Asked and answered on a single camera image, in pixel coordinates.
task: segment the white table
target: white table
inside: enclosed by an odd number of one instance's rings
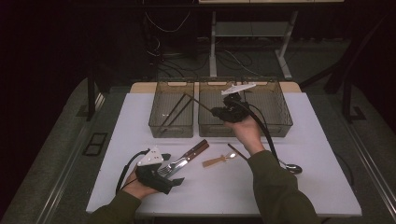
[[[203,139],[198,134],[197,118],[194,118],[193,138],[154,139],[148,126],[153,97],[153,93],[127,94],[87,212],[93,212],[113,199],[123,166],[138,151],[158,146],[161,152],[171,153],[170,161],[174,161]],[[361,207],[332,153],[307,96],[291,92],[285,93],[285,99],[294,124],[285,138],[273,138],[278,157],[303,167],[303,173],[297,175],[299,189],[311,200],[320,217],[361,216]],[[206,140],[210,147],[172,176],[185,177],[182,185],[172,188],[168,195],[158,193],[148,196],[136,211],[138,216],[260,215],[253,196],[252,173],[242,158],[237,157],[211,167],[202,166],[202,161],[231,151],[227,147],[228,143],[246,156],[248,153],[233,137],[207,137]],[[269,148],[265,138],[262,141]]]

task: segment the person's right hand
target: person's right hand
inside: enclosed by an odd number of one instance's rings
[[[231,123],[226,121],[224,126],[233,129],[236,138],[244,145],[250,156],[265,150],[262,145],[259,125],[251,116],[246,117],[241,122]]]

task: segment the sleeve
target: sleeve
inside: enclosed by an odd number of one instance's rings
[[[139,199],[120,190],[110,204],[98,208],[91,214],[88,223],[131,223],[134,219],[134,212],[140,204]]]
[[[314,206],[298,190],[297,178],[281,168],[270,151],[258,152],[247,162],[264,223],[319,223]]]

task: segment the person's right arm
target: person's right arm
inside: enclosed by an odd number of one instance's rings
[[[252,117],[229,123],[235,136],[249,152],[253,190],[264,223],[319,223],[309,199],[298,190],[297,178],[281,168],[261,142],[260,129]]]

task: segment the person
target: person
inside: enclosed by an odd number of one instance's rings
[[[314,206],[298,190],[297,178],[281,168],[272,153],[264,148],[256,121],[248,116],[241,122],[224,122],[250,154],[247,160],[253,173],[253,191],[264,223],[320,223]],[[112,202],[94,211],[88,223],[130,223],[134,212],[155,189],[141,184],[134,172]]]

